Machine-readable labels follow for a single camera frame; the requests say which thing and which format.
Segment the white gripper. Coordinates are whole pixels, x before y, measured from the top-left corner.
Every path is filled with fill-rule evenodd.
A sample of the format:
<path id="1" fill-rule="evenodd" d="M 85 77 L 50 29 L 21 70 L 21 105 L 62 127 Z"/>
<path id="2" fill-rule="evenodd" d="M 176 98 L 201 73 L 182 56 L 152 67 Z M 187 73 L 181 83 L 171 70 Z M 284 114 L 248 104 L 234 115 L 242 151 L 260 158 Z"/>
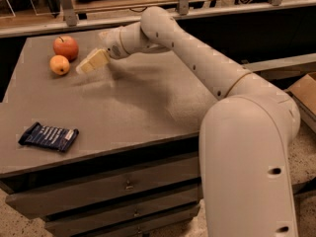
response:
<path id="1" fill-rule="evenodd" d="M 77 66 L 78 74 L 86 74 L 98 68 L 101 68 L 110 62 L 110 57 L 113 59 L 127 58 L 129 53 L 123 47 L 120 39 L 122 27 L 103 31 L 99 33 L 99 38 L 104 47 L 93 49 L 86 58 L 84 58 Z"/>

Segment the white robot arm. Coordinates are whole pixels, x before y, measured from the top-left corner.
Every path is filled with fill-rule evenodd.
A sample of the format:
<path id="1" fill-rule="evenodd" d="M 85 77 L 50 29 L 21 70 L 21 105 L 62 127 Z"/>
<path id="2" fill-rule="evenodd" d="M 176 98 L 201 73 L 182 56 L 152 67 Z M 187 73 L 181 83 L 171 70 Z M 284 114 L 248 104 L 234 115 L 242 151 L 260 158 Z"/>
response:
<path id="1" fill-rule="evenodd" d="M 199 131 L 199 166 L 208 237 L 298 237 L 288 146 L 300 128 L 283 90 L 185 32 L 160 7 L 100 35 L 103 48 L 77 66 L 172 50 L 216 98 Z"/>

